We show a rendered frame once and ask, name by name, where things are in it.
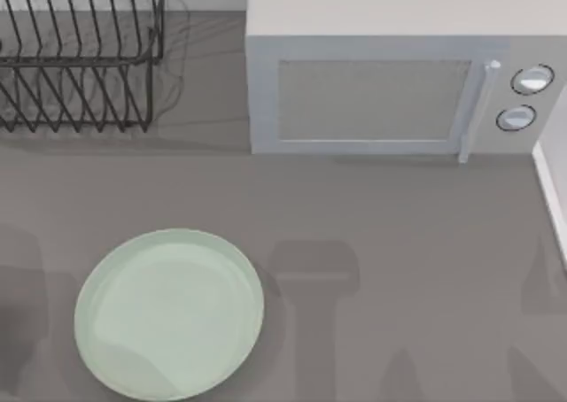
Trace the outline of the microwave oven door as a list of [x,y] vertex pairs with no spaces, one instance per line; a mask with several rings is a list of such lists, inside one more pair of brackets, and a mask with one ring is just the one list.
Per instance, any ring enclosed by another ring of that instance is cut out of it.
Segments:
[[248,36],[256,153],[451,155],[484,84],[471,37]]

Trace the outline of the pale green plate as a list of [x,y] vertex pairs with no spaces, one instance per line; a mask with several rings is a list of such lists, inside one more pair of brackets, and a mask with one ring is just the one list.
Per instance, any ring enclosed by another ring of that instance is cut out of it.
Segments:
[[74,308],[83,365],[142,402],[179,402],[230,378],[257,344],[265,297],[249,258],[187,228],[118,245],[86,277]]

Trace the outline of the small microwave knob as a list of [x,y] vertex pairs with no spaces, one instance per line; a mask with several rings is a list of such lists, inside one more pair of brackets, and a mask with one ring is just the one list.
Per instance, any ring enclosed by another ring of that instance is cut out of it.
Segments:
[[517,132],[528,128],[536,119],[537,112],[531,106],[522,104],[501,111],[495,122],[504,132]]

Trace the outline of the pale microwave oven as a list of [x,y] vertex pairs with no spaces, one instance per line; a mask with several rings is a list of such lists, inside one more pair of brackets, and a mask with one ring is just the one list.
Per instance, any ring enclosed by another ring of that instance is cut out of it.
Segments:
[[[567,0],[248,0],[248,36],[471,37],[501,62],[495,88],[472,149],[474,154],[523,155],[532,151],[567,86]],[[550,66],[554,81],[521,96],[514,74]],[[498,114],[526,104],[537,119],[526,129],[504,132]]]

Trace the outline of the large microwave knob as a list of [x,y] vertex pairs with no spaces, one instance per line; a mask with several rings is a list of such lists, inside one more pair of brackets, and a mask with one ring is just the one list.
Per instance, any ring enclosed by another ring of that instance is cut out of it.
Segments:
[[536,65],[518,70],[511,79],[511,88],[521,96],[531,96],[545,90],[555,79],[554,70]]

